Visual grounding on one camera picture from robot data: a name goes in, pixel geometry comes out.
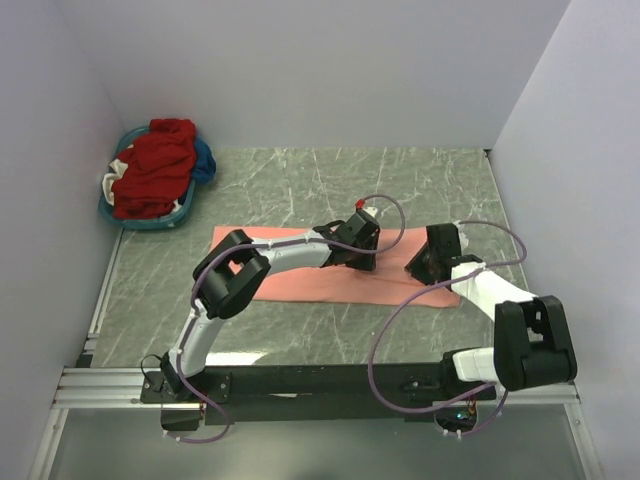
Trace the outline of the pink t shirt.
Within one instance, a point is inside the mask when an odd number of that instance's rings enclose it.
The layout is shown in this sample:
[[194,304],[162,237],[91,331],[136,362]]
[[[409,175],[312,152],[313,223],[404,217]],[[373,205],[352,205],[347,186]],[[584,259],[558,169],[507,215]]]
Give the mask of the pink t shirt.
[[[216,226],[211,242],[212,249],[235,229],[244,230],[254,239],[280,239],[301,234],[306,230],[266,226]],[[260,286],[254,300],[397,306],[425,287],[413,279],[404,267],[426,239],[424,228],[406,229],[402,239],[393,249],[376,255],[376,269],[373,272],[334,266],[301,268],[269,276]],[[447,288],[426,293],[411,303],[434,308],[457,307],[459,304],[460,297]]]

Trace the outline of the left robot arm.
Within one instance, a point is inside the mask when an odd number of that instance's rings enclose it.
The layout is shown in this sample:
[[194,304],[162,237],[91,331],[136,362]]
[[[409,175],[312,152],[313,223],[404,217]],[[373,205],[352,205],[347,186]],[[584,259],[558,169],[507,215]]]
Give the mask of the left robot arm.
[[190,394],[185,379],[201,374],[226,320],[241,313],[273,275],[302,268],[346,266],[370,272],[376,266],[380,225],[358,209],[346,221],[334,221],[301,234],[276,239],[250,237],[236,229],[193,272],[191,310],[160,370],[169,391]]

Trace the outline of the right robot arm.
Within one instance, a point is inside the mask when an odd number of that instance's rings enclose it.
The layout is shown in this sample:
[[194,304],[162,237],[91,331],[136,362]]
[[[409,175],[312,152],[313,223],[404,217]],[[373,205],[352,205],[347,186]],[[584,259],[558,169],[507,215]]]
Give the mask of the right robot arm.
[[405,265],[407,273],[426,286],[451,290],[493,322],[493,345],[445,353],[445,375],[508,391],[573,381],[578,365],[562,302],[525,291],[478,256],[463,253],[457,224],[425,230],[426,242]]

